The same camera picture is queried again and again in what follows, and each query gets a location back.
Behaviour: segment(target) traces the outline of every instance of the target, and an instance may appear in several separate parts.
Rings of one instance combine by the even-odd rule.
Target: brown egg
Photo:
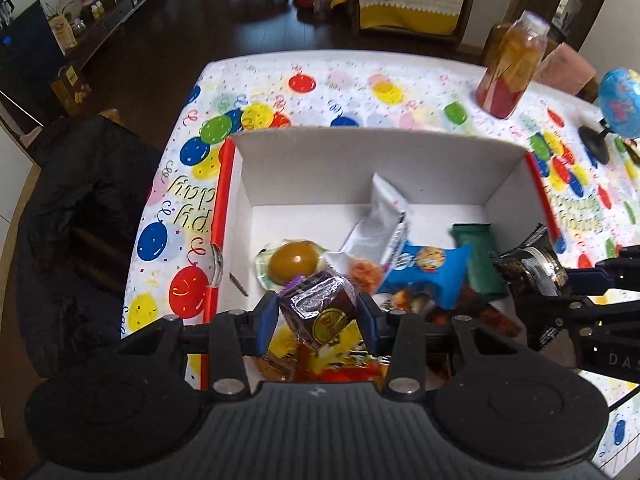
[[[299,274],[311,276],[317,267],[318,253],[311,242],[290,242],[273,253],[267,275],[275,283],[287,285]]]

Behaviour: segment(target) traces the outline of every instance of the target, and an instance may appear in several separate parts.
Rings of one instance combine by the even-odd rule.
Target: table
[[[640,244],[639,173],[615,136],[605,167],[582,146],[577,129],[597,123],[587,102],[532,84],[508,120],[474,103],[484,68],[429,57],[358,51],[284,52],[207,66],[167,143],[146,204],[129,269],[122,317],[128,335],[164,314],[203,320],[214,263],[209,246],[221,142],[228,132],[304,125],[398,127],[490,136],[533,150],[561,236],[566,267],[590,267],[618,246]],[[609,291],[596,303],[637,299]],[[609,404],[635,384],[583,375]],[[187,379],[199,386],[200,360]],[[624,420],[624,435],[620,421]],[[610,417],[594,462],[610,476],[640,449],[640,397]]]

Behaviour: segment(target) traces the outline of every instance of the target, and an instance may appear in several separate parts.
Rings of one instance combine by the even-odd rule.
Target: globe
[[[640,137],[640,74],[627,68],[607,72],[598,89],[600,108],[611,130],[627,139]]]

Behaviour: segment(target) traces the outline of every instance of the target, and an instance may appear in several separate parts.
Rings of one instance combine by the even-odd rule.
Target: floor
[[[353,37],[347,15],[315,23],[292,1],[149,0],[84,69],[96,111],[118,108],[129,129],[163,149],[185,97],[204,66],[263,52],[311,49],[388,50],[475,58],[417,38],[363,33]]]

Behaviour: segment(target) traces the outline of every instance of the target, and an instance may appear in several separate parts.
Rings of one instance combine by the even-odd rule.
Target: metal bolt
[[[219,379],[213,383],[213,389],[220,395],[235,395],[244,390],[244,383],[238,379]]]
[[[410,395],[420,389],[420,383],[411,377],[398,377],[389,381],[389,389],[397,394]]]

